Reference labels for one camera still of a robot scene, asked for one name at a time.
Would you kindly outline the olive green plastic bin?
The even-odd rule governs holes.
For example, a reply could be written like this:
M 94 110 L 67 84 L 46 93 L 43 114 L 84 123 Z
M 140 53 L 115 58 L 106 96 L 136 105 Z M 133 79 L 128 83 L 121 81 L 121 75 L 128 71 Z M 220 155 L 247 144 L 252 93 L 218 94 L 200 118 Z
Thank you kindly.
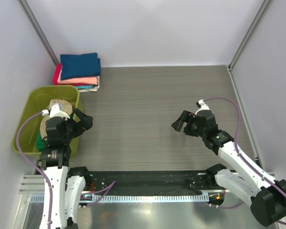
M 52 99 L 61 99 L 66 100 L 74 108 L 80 109 L 82 112 L 85 112 L 84 104 L 79 90 L 71 85 L 53 85 L 53 86 L 44 86 L 39 87 L 31 92 L 27 102 L 23 108 L 19 124 L 17 126 L 14 139 L 12 142 L 12 147 L 16 153 L 19 153 L 18 147 L 16 144 L 17 133 L 22 126 L 22 124 L 30 118 L 32 115 L 45 110 Z M 42 121 L 42 116 L 38 116 L 30 120 L 23 130 L 20 133 L 19 143 L 22 151 L 27 156 L 38 158 L 40 152 L 36 148 L 36 139 L 40 131 L 40 124 Z

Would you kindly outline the blue mickey t shirt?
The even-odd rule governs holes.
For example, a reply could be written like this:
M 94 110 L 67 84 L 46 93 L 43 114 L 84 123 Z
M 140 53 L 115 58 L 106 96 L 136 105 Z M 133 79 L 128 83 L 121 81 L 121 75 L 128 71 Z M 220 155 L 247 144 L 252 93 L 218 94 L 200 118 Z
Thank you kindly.
M 96 52 L 80 55 L 61 54 L 60 61 L 62 80 L 101 75 L 101 59 Z

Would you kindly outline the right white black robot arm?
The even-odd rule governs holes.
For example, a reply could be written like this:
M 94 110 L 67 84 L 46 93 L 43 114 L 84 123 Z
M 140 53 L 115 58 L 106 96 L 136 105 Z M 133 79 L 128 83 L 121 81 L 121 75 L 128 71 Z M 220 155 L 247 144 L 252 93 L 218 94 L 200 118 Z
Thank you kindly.
M 200 137 L 207 148 L 238 173 L 234 175 L 221 164 L 207 169 L 218 186 L 228 189 L 250 207 L 261 225 L 268 227 L 286 216 L 286 181 L 276 180 L 252 161 L 226 131 L 218 128 L 210 110 L 196 113 L 184 110 L 171 126 L 177 132 Z

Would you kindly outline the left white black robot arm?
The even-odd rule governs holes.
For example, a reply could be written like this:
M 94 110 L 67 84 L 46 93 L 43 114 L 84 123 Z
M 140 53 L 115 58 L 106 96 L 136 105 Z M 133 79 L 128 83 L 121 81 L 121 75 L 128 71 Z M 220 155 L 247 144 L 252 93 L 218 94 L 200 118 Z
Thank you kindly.
M 43 115 L 46 121 L 45 148 L 41 159 L 44 177 L 43 213 L 41 229 L 76 229 L 76 214 L 80 196 L 86 184 L 91 183 L 87 167 L 69 168 L 71 141 L 93 126 L 93 118 L 78 108 L 73 109 L 79 121 L 75 121 L 58 104 Z

